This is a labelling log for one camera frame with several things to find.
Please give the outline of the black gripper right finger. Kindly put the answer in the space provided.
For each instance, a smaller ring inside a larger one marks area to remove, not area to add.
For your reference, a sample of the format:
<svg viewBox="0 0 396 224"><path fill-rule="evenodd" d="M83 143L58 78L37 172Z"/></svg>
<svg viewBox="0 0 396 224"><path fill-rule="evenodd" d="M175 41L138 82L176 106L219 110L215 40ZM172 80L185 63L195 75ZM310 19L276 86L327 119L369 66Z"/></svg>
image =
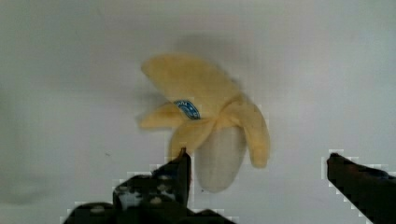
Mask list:
<svg viewBox="0 0 396 224"><path fill-rule="evenodd" d="M373 224L396 223L395 177L332 153L328 180Z"/></svg>

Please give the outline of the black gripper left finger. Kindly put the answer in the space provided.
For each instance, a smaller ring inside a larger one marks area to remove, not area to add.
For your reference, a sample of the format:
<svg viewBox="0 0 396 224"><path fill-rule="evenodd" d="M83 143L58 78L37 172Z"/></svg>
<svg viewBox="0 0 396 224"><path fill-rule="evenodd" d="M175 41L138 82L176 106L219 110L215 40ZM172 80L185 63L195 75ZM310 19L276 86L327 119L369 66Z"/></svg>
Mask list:
<svg viewBox="0 0 396 224"><path fill-rule="evenodd" d="M188 208L191 157L186 149L149 175L116 186L110 203L77 206L62 224L236 224L219 213Z"/></svg>

